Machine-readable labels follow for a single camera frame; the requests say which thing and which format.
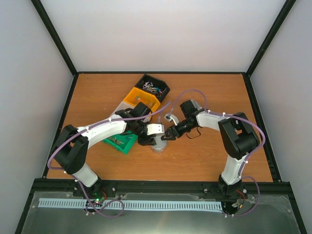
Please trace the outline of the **white round lid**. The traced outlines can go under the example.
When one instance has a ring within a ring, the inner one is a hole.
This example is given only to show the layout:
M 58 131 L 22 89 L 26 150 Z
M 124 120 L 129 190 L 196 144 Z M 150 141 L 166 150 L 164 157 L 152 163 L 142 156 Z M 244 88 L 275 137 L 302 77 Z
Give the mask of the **white round lid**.
M 165 143 L 165 142 L 167 143 L 166 140 L 161 140 L 161 136 L 155 136 L 154 139 L 156 141 L 156 145 L 157 144 L 162 144 L 162 143 Z

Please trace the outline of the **clear plastic cup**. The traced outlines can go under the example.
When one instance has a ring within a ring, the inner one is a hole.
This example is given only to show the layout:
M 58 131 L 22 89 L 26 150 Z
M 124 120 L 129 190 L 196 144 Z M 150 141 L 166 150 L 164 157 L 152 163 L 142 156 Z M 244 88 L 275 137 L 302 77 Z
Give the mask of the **clear plastic cup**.
M 167 147 L 167 143 L 165 142 L 162 144 L 153 145 L 153 146 L 151 146 L 151 149 L 154 153 L 160 154 L 160 153 L 164 152 L 166 147 Z

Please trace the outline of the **green plastic bin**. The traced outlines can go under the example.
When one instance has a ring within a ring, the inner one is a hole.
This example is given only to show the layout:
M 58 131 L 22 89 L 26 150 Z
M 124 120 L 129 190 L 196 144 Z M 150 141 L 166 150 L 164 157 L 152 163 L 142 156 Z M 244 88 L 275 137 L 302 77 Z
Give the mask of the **green plastic bin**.
M 116 150 L 123 154 L 128 154 L 132 146 L 137 141 L 137 135 L 131 131 L 127 131 L 123 134 L 116 134 L 103 140 L 104 143 L 113 146 Z

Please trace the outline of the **white translucent plastic bin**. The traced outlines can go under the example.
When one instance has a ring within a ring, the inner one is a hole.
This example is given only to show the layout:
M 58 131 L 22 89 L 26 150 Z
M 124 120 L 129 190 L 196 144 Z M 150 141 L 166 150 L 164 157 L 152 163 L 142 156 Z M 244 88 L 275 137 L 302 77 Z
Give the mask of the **white translucent plastic bin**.
M 131 109 L 134 109 L 136 107 L 135 104 L 129 104 L 125 101 L 122 101 L 116 109 L 113 110 L 113 112 L 111 113 L 112 115 L 115 114 L 115 112 L 119 111 L 119 110 L 125 110 L 127 108 L 131 108 Z M 149 122 L 151 120 L 152 117 L 146 117 L 143 122 Z

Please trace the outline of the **yellow plastic bin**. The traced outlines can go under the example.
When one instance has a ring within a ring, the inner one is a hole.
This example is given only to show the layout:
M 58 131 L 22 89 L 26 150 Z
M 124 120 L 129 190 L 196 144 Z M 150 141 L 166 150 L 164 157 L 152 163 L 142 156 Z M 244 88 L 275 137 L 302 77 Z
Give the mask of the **yellow plastic bin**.
M 149 107 L 152 112 L 156 111 L 160 106 L 160 102 L 156 96 L 136 87 L 131 89 L 123 101 L 132 106 L 136 106 L 139 102 L 142 102 Z

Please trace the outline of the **black plastic bin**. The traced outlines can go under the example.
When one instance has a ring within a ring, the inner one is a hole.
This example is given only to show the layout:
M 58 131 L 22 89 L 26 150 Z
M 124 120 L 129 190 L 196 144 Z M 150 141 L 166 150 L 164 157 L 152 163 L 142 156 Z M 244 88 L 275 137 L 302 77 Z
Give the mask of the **black plastic bin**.
M 166 82 L 148 74 L 144 74 L 136 83 L 135 87 L 154 95 L 160 103 L 163 102 L 170 92 L 170 88 Z

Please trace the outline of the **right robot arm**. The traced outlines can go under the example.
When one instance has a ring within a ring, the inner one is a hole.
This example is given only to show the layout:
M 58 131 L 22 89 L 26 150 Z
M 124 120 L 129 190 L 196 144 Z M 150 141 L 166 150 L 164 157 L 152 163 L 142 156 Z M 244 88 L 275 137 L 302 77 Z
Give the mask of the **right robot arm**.
M 218 189 L 221 196 L 229 197 L 241 185 L 242 172 L 250 154 L 263 142 L 254 131 L 256 126 L 248 121 L 243 112 L 234 115 L 218 114 L 205 110 L 195 100 L 183 102 L 180 109 L 185 119 L 179 121 L 174 115 L 166 114 L 165 118 L 173 122 L 167 130 L 153 133 L 150 125 L 145 125 L 138 134 L 139 145 L 162 149 L 167 141 L 174 141 L 192 129 L 209 128 L 219 131 L 228 156 L 218 179 Z

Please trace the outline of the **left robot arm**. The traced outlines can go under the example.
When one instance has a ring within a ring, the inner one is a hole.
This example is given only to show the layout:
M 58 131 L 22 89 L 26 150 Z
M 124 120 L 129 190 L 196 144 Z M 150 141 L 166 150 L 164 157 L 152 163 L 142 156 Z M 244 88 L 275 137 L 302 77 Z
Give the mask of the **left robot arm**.
M 83 184 L 90 196 L 97 196 L 101 192 L 101 183 L 86 162 L 88 150 L 109 137 L 128 131 L 142 139 L 144 145 L 153 144 L 154 135 L 148 134 L 149 123 L 145 120 L 153 115 L 147 105 L 139 102 L 134 108 L 117 110 L 94 124 L 77 128 L 71 124 L 65 126 L 53 146 L 49 169 L 65 171 Z

